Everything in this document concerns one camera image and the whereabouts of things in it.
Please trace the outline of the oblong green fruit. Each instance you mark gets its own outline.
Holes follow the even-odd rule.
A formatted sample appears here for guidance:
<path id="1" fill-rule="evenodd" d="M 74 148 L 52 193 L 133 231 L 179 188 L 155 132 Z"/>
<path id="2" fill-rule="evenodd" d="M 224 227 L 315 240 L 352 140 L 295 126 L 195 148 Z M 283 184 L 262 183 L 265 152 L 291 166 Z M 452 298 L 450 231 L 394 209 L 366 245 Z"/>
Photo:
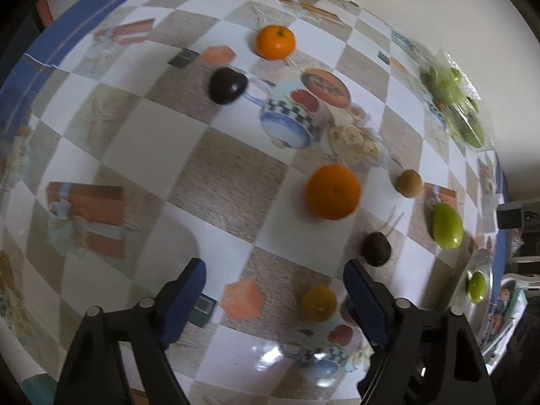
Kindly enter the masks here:
<path id="1" fill-rule="evenodd" d="M 478 304 L 484 300 L 488 293 L 488 284 L 481 271 L 473 272 L 467 283 L 468 299 L 473 304 Z"/>

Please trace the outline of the round green apple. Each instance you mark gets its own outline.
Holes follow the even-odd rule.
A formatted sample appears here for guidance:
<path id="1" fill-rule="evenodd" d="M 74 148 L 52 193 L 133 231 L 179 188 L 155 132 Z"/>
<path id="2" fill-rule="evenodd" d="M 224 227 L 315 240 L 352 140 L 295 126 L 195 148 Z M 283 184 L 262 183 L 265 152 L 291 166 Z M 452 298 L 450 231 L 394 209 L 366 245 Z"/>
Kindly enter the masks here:
<path id="1" fill-rule="evenodd" d="M 441 249 L 453 250 L 459 247 L 463 239 L 463 224 L 459 213 L 449 204 L 437 203 L 431 213 L 431 232 Z"/>

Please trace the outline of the tan longan fruit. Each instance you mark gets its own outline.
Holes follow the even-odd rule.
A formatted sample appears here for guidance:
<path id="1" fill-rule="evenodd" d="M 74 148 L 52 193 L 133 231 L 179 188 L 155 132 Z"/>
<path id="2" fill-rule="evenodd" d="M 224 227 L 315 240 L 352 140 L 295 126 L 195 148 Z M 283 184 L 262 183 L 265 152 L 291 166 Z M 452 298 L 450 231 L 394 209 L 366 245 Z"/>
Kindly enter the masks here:
<path id="1" fill-rule="evenodd" d="M 396 190 L 404 197 L 416 197 L 423 187 L 421 175 L 413 169 L 403 171 L 396 179 Z"/>

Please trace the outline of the small orange tangerine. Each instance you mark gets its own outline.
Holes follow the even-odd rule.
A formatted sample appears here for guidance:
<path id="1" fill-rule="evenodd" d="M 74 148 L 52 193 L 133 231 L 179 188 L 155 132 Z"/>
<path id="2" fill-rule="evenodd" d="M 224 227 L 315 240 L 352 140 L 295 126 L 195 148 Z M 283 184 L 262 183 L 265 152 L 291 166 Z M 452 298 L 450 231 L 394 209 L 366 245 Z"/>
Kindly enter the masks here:
<path id="1" fill-rule="evenodd" d="M 264 27 L 255 36 L 255 51 L 264 59 L 285 59 L 295 51 L 296 46 L 294 33 L 284 26 Z"/>

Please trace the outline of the clear box of green fruits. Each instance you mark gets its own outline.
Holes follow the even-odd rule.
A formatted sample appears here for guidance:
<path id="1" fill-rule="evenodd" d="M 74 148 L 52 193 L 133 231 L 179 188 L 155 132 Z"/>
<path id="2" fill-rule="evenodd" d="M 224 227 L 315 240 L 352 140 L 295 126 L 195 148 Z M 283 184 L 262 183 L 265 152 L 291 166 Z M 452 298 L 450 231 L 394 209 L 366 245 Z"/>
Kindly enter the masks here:
<path id="1" fill-rule="evenodd" d="M 478 91 L 444 49 L 417 49 L 420 80 L 453 139 L 477 152 L 493 149 L 488 111 Z"/>

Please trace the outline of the large steel bowl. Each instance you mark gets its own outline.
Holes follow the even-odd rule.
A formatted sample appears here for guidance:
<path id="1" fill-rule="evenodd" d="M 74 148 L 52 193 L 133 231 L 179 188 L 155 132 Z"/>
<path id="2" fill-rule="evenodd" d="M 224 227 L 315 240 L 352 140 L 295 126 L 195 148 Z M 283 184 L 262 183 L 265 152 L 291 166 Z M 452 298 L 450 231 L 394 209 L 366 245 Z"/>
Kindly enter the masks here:
<path id="1" fill-rule="evenodd" d="M 478 341 L 486 329 L 492 284 L 491 255 L 485 249 L 475 250 L 450 296 L 449 308 L 463 313 Z"/>

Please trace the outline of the white plastic chair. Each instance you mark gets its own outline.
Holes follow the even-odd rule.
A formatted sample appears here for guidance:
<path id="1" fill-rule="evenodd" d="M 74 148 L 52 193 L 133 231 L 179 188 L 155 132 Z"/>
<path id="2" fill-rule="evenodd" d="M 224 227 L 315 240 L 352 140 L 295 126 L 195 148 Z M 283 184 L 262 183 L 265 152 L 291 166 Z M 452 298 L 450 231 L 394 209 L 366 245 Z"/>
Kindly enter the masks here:
<path id="1" fill-rule="evenodd" d="M 504 268 L 504 284 L 525 290 L 528 302 L 539 304 L 539 232 L 512 235 Z"/>

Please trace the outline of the black power adapter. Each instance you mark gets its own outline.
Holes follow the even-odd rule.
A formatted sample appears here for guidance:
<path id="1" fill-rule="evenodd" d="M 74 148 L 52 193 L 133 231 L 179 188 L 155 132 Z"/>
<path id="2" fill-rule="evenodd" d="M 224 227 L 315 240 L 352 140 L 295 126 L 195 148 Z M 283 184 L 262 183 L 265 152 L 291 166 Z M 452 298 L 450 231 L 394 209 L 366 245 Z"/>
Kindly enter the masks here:
<path id="1" fill-rule="evenodd" d="M 538 206 L 533 202 L 513 201 L 500 204 L 496 210 L 497 226 L 501 230 L 526 228 L 539 224 Z"/>

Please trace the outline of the checkered fruit print tablecloth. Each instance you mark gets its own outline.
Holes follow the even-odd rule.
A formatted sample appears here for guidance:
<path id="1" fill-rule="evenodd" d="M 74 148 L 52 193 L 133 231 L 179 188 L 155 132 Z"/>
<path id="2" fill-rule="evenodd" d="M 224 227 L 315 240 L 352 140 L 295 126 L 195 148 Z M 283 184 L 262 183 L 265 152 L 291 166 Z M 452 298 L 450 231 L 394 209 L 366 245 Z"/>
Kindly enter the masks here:
<path id="1" fill-rule="evenodd" d="M 285 59 L 264 27 L 290 29 Z M 167 359 L 195 404 L 354 404 L 371 349 L 339 312 L 362 238 L 404 213 L 371 269 L 397 297 L 442 303 L 471 253 L 497 241 L 493 151 L 453 139 L 420 80 L 416 45 L 358 0 L 81 0 L 1 89 L 1 316 L 20 378 L 56 381 L 86 311 L 157 295 L 198 257 L 207 281 Z M 233 103 L 214 71 L 248 78 Z M 306 207 L 309 178 L 342 165 L 360 202 L 340 220 Z M 413 169 L 413 198 L 396 179 Z M 437 203 L 463 239 L 433 239 Z"/>

